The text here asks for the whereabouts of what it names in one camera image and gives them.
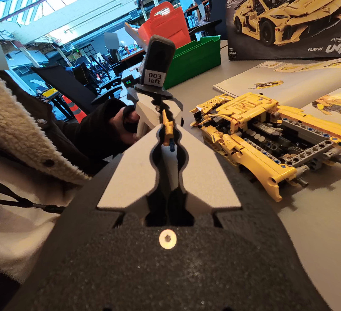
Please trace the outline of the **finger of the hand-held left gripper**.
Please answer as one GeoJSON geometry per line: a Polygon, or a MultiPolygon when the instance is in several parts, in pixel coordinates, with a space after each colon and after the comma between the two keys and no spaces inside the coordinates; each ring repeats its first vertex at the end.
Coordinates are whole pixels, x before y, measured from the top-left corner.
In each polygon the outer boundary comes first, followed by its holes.
{"type": "Polygon", "coordinates": [[[156,126],[162,124],[161,114],[154,105],[152,96],[148,96],[144,93],[137,94],[137,103],[135,107],[136,113],[139,115],[139,122],[137,131],[145,131],[146,126],[150,129],[154,129],[156,126]]]}
{"type": "Polygon", "coordinates": [[[174,124],[183,126],[183,104],[176,98],[166,100],[166,115],[174,121],[174,124]]]}

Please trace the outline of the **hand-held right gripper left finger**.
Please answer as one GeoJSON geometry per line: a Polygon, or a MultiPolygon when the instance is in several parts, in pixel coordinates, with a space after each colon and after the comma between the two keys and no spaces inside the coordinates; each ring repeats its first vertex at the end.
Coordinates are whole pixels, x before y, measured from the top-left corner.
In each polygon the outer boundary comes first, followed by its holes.
{"type": "Polygon", "coordinates": [[[148,196],[157,188],[159,173],[152,151],[160,144],[162,124],[149,131],[122,155],[97,204],[99,210],[148,215],[148,196]]]}

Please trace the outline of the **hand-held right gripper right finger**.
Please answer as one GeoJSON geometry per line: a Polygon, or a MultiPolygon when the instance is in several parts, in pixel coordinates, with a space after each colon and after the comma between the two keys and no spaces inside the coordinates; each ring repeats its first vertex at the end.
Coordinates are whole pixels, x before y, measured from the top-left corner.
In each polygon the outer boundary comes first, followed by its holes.
{"type": "Polygon", "coordinates": [[[241,202],[216,153],[177,125],[179,186],[185,195],[185,209],[192,215],[238,210],[241,202]]]}

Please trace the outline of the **yellow brick beam with pin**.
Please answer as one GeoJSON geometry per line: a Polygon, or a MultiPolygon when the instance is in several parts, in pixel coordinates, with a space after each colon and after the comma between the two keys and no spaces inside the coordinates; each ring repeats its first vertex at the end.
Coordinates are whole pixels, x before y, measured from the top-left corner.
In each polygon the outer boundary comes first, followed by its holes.
{"type": "Polygon", "coordinates": [[[175,151],[174,141],[174,118],[169,110],[162,110],[162,123],[164,125],[164,140],[163,145],[168,147],[170,152],[175,151]]]}

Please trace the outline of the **yellow toy brick car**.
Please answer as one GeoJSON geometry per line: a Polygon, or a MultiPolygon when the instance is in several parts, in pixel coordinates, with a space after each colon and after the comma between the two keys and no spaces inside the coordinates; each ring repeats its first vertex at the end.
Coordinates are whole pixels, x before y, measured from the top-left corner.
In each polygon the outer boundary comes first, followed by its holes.
{"type": "Polygon", "coordinates": [[[221,94],[190,111],[203,141],[239,170],[247,169],[276,202],[282,182],[340,163],[340,124],[280,105],[261,94],[221,94]]]}

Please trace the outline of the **grey desk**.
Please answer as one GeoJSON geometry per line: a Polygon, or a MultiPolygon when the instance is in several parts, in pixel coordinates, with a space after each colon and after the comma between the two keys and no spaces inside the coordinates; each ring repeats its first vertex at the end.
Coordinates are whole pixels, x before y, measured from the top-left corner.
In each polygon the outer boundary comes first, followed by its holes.
{"type": "MultiPolygon", "coordinates": [[[[183,104],[184,129],[202,141],[201,132],[191,128],[190,110],[218,94],[212,86],[238,75],[262,61],[229,61],[227,41],[221,41],[221,65],[189,79],[169,91],[183,104]]],[[[341,307],[341,213],[340,164],[325,165],[308,172],[309,186],[281,188],[281,202],[268,197],[258,183],[255,188],[284,224],[300,261],[332,310],[341,307]]]]}

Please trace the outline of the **person's left hand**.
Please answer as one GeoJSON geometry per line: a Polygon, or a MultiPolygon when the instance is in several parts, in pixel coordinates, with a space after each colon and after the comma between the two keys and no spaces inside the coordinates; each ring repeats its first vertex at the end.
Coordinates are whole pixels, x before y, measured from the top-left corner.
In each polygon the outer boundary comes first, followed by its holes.
{"type": "Polygon", "coordinates": [[[136,133],[128,132],[123,124],[124,121],[128,123],[138,123],[139,122],[139,115],[133,110],[126,118],[123,117],[124,108],[121,108],[119,112],[109,120],[109,124],[116,129],[120,140],[125,143],[126,145],[133,145],[139,139],[136,133]]]}

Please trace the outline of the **red plastic container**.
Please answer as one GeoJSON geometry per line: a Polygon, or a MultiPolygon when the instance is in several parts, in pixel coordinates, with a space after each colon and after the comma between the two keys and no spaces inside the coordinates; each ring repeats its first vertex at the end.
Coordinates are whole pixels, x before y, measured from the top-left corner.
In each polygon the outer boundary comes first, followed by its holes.
{"type": "Polygon", "coordinates": [[[138,29],[140,38],[148,42],[153,35],[171,40],[176,49],[191,42],[183,10],[162,2],[150,12],[150,18],[138,29]]]}

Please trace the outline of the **green plastic bin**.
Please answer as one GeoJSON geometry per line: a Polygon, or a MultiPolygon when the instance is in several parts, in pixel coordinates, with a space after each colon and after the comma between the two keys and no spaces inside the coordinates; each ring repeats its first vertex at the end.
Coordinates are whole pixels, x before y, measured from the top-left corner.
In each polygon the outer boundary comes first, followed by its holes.
{"type": "Polygon", "coordinates": [[[201,37],[178,49],[174,54],[164,82],[172,88],[221,64],[220,36],[201,37]]]}

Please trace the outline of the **orange traffic cone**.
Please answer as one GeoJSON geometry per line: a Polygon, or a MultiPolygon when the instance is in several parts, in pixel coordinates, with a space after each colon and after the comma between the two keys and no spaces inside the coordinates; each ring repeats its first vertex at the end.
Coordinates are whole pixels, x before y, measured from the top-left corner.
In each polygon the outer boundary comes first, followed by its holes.
{"type": "Polygon", "coordinates": [[[73,113],[74,117],[76,118],[78,123],[81,123],[81,121],[87,116],[86,113],[83,112],[77,105],[75,105],[70,99],[68,99],[65,95],[62,95],[62,98],[70,108],[71,112],[73,113]]]}

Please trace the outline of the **dark office chair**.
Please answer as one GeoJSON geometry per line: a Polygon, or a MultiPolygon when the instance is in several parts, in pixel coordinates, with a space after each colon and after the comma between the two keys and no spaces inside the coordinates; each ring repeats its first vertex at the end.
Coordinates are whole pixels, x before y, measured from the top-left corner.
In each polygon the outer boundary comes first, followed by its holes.
{"type": "Polygon", "coordinates": [[[210,19],[198,27],[190,29],[191,41],[196,41],[196,33],[206,32],[209,36],[220,36],[221,40],[227,40],[226,27],[226,0],[212,0],[210,19]]]}

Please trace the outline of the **person's white shirt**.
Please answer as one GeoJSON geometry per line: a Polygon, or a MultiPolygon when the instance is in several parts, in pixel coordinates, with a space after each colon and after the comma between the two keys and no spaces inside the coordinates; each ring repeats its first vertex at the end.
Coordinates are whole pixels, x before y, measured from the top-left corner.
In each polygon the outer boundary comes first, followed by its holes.
{"type": "MultiPolygon", "coordinates": [[[[34,203],[66,206],[76,188],[20,163],[1,151],[1,183],[34,203]]],[[[1,273],[18,283],[30,275],[59,216],[36,208],[1,205],[1,273]]]]}

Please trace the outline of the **open instruction booklet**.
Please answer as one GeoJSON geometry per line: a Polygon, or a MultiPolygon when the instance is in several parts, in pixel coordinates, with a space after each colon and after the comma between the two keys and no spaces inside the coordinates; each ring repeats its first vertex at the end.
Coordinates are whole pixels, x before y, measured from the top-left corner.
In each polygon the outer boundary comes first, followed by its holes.
{"type": "Polygon", "coordinates": [[[262,93],[280,105],[303,109],[314,117],[340,124],[340,86],[338,58],[307,64],[266,61],[213,88],[234,97],[262,93]]]}

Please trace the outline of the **toy car picture box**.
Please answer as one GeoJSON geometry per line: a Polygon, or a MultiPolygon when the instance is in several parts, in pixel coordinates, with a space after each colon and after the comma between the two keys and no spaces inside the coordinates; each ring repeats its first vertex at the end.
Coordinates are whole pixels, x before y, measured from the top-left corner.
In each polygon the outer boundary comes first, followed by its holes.
{"type": "Polygon", "coordinates": [[[231,61],[340,58],[341,0],[225,0],[231,61]]]}

